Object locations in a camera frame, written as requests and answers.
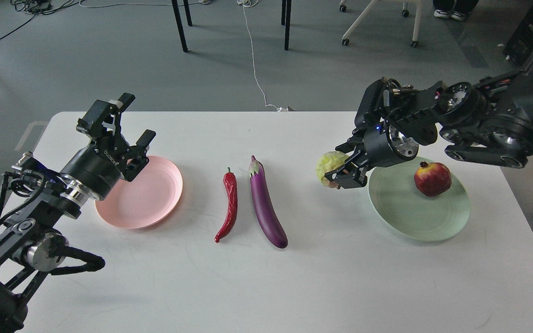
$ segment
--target red chili pepper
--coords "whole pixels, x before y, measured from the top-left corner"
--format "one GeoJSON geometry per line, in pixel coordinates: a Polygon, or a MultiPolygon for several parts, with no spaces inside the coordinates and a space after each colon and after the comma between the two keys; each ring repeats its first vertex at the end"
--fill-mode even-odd
{"type": "Polygon", "coordinates": [[[219,243],[221,238],[229,234],[237,217],[237,182],[236,176],[230,171],[230,168],[228,168],[228,173],[223,176],[223,185],[226,186],[226,191],[228,192],[228,215],[225,222],[223,222],[222,229],[215,236],[216,243],[219,243]]]}

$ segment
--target person's leg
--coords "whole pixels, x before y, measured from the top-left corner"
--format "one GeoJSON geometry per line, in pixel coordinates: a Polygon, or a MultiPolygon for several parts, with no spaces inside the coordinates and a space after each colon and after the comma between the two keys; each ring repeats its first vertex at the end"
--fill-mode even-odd
{"type": "Polygon", "coordinates": [[[457,0],[450,17],[458,21],[464,21],[472,12],[472,9],[476,7],[476,4],[478,4],[478,0],[457,0]]]}
{"type": "Polygon", "coordinates": [[[453,11],[468,14],[472,12],[476,4],[478,4],[478,0],[457,0],[453,11]]]}
{"type": "Polygon", "coordinates": [[[433,0],[433,7],[440,11],[451,12],[455,0],[433,0]]]}
{"type": "Polygon", "coordinates": [[[441,19],[449,19],[454,2],[455,0],[433,0],[433,6],[435,7],[433,16],[441,19]]]}

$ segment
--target white cable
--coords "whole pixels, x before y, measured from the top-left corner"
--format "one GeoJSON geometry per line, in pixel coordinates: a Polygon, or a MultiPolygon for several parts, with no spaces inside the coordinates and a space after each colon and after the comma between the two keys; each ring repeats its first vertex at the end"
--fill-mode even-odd
{"type": "Polygon", "coordinates": [[[242,5],[242,9],[243,9],[243,12],[244,12],[244,20],[246,21],[246,30],[248,30],[248,36],[250,36],[250,48],[252,49],[252,69],[254,70],[254,80],[256,81],[256,85],[258,85],[258,89],[260,89],[260,92],[262,93],[262,96],[265,99],[265,107],[273,107],[277,111],[283,111],[284,108],[276,107],[276,106],[274,106],[272,104],[269,104],[267,102],[267,95],[265,94],[264,90],[262,90],[262,88],[260,86],[260,83],[258,83],[258,78],[256,77],[256,63],[254,62],[254,42],[252,42],[252,34],[250,34],[250,28],[248,27],[248,17],[246,17],[246,8],[248,8],[248,7],[242,5]]]}
{"type": "Polygon", "coordinates": [[[242,5],[242,7],[245,7],[245,8],[252,8],[256,6],[258,2],[260,2],[260,0],[256,0],[254,4],[252,4],[250,0],[237,0],[236,1],[237,4],[242,5]]]}

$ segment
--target light green plate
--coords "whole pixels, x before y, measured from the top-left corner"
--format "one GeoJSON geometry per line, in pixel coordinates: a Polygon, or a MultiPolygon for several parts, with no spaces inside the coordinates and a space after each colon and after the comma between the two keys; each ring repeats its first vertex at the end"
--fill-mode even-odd
{"type": "Polygon", "coordinates": [[[418,241],[447,240],[460,232],[470,216],[470,199],[453,175],[452,186],[436,197],[427,197],[415,187],[413,179],[421,161],[388,168],[375,168],[369,177],[372,204],[382,219],[404,236],[418,241]]]}

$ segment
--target black table leg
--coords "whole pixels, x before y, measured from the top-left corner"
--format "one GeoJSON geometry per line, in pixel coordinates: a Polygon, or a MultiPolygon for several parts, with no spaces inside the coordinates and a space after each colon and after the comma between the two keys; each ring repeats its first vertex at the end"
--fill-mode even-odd
{"type": "Polygon", "coordinates": [[[182,19],[180,18],[180,10],[178,9],[178,2],[176,0],[172,0],[172,8],[174,9],[174,17],[176,17],[176,25],[178,26],[178,34],[180,35],[182,51],[188,52],[188,47],[186,47],[186,39],[184,39],[184,28],[182,28],[182,19]]]}
{"type": "Polygon", "coordinates": [[[289,26],[291,25],[291,0],[283,0],[287,2],[285,8],[285,51],[289,51],[289,26]]]}
{"type": "Polygon", "coordinates": [[[188,0],[184,0],[184,13],[186,13],[186,23],[192,27],[191,10],[188,8],[188,0]]]}
{"type": "Polygon", "coordinates": [[[283,0],[281,4],[281,25],[285,25],[285,7],[287,6],[287,0],[283,0]]]}

